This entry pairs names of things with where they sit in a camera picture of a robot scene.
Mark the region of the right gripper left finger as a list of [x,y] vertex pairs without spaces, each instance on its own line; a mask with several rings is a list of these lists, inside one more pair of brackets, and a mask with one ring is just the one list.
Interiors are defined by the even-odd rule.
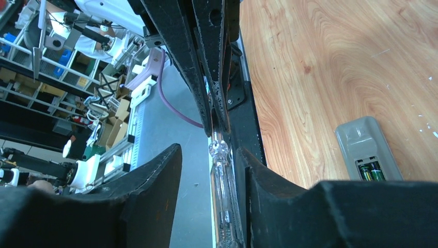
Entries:
[[87,194],[1,189],[1,247],[169,247],[182,148]]

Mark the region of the grey remote control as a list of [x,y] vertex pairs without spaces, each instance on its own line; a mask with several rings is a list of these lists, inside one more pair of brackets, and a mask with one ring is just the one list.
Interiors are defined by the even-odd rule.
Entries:
[[386,181],[402,181],[403,176],[388,142],[374,117],[365,116],[339,125],[335,134],[351,180],[364,181],[358,166],[378,161]]

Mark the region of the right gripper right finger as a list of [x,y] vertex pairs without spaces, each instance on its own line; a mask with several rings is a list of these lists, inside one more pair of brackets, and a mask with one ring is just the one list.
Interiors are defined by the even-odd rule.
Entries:
[[437,247],[437,184],[321,181],[304,189],[240,148],[248,247]]

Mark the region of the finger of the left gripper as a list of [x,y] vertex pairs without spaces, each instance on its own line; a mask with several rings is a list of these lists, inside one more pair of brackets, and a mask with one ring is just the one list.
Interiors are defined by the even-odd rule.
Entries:
[[211,136],[209,99],[192,36],[194,27],[190,24],[193,2],[150,0],[142,4],[191,90],[205,134]]
[[230,131],[229,116],[223,88],[225,1],[192,1],[200,37],[201,54],[215,109],[222,132]]

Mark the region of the green battery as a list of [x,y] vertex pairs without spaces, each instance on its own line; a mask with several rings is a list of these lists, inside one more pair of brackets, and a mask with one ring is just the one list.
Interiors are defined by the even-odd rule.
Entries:
[[370,167],[371,167],[371,173],[372,173],[373,179],[375,181],[385,181],[386,180],[384,177],[384,174],[379,166],[378,161],[371,162]]
[[361,177],[365,181],[373,181],[371,169],[368,165],[362,164],[358,166]]

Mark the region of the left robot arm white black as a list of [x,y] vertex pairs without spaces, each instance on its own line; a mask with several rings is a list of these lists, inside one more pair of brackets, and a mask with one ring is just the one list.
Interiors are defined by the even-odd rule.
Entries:
[[83,12],[166,46],[189,87],[207,136],[230,133],[227,87],[239,1],[77,1]]

